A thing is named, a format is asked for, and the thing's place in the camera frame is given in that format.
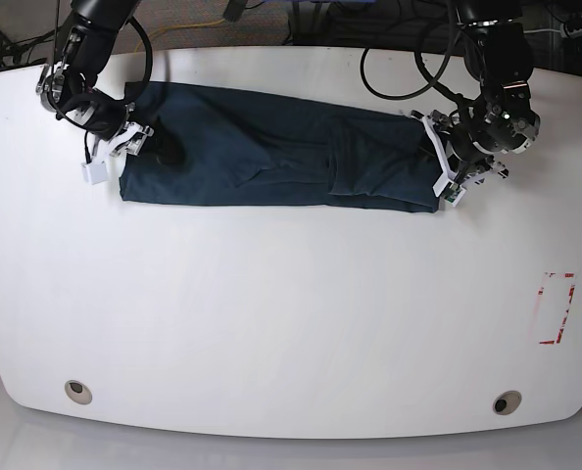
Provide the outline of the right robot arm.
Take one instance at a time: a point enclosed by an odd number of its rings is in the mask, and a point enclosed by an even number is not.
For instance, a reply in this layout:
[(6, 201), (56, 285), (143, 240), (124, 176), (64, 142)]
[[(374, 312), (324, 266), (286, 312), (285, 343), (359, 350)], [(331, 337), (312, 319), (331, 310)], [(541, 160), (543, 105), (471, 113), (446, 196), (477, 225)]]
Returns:
[[(185, 160), (181, 145), (158, 119), (149, 122), (135, 112), (153, 69), (150, 38), (134, 17), (138, 5), (137, 1), (72, 1), (66, 20), (55, 24), (52, 59), (36, 85), (47, 111), (84, 131), (81, 171), (89, 184), (109, 179), (110, 158), (145, 156), (161, 165), (180, 165)], [(116, 99), (99, 90), (96, 82), (127, 24), (144, 46), (144, 74)]]

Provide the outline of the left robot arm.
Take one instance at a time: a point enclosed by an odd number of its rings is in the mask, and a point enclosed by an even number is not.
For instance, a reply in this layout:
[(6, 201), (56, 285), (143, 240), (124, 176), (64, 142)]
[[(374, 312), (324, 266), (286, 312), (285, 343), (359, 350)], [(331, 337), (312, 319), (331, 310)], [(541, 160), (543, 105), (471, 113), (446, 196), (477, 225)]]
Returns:
[(450, 90), (431, 74), (414, 49), (415, 64), (427, 84), (455, 104), (445, 115), (414, 113), (434, 147), (441, 169), (433, 185), (436, 197), (455, 206), (467, 188), (489, 175), (509, 175), (499, 154), (524, 152), (538, 137), (540, 118), (532, 110), (528, 80), (534, 59), (518, 22), (522, 11), (516, 1), (449, 1), (445, 21), (452, 56), (463, 45), (468, 73), (479, 83), (480, 93), (469, 99)]

